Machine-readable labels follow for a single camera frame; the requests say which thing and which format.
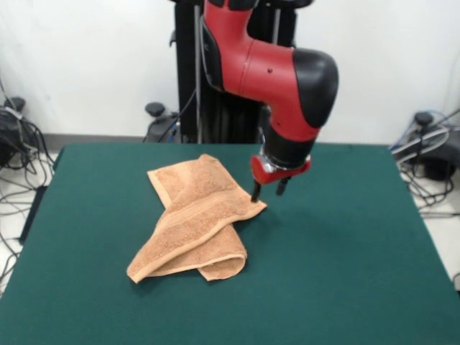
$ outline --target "green felt surface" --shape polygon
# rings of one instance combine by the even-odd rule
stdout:
[[[0,344],[460,344],[460,301],[390,154],[318,145],[313,169],[236,225],[244,271],[135,285],[163,207],[146,172],[208,153],[247,190],[256,146],[65,148],[0,300]]]

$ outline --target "folded towel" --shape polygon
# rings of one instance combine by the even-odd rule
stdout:
[[[148,176],[166,211],[128,266],[128,276],[138,283],[193,269],[207,281],[237,275],[247,253],[231,224],[255,217],[267,205],[252,203],[225,167],[208,155]]]

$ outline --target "red robot arm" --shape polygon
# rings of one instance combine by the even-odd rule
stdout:
[[[308,169],[308,157],[336,99],[339,72],[325,53],[251,38],[247,25],[256,5],[257,0],[205,0],[201,34],[208,82],[270,106],[262,154],[252,158],[259,190],[260,184],[274,180],[285,187]]]

